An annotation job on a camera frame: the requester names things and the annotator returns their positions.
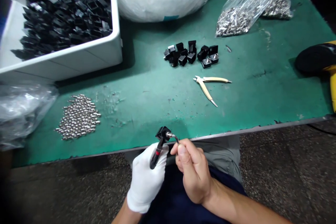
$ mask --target white cloth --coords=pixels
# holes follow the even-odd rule
[[[133,212],[147,213],[165,179],[167,145],[163,146],[156,167],[153,170],[149,167],[157,146],[158,143],[153,143],[133,160],[132,182],[127,193],[127,204]]]

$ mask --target pliers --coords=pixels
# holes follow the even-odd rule
[[[216,107],[217,104],[213,101],[209,91],[207,90],[207,87],[205,86],[204,82],[210,82],[210,81],[217,81],[217,82],[224,82],[224,83],[232,83],[231,81],[224,79],[224,78],[218,78],[218,77],[199,77],[197,75],[195,75],[195,77],[197,79],[194,78],[194,81],[196,81],[202,88],[205,96],[209,99],[209,101],[211,101]]]

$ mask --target gloved hand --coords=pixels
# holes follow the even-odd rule
[[[149,164],[157,146],[158,143],[153,143],[133,160],[131,188],[127,193],[127,205],[133,212],[147,213],[162,186],[168,145],[163,146],[157,165],[152,170]]]

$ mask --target concrete floor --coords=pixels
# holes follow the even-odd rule
[[[336,121],[315,124],[336,132]],[[241,136],[248,195],[293,223],[335,223],[336,136],[295,126]],[[12,169],[27,223],[111,223],[132,173],[123,154]]]

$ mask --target metal pin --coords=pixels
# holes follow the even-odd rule
[[[232,50],[231,50],[231,48],[230,47],[228,47],[227,45],[225,45],[226,46],[226,48],[227,48],[227,51],[230,53],[230,52],[232,52]]]

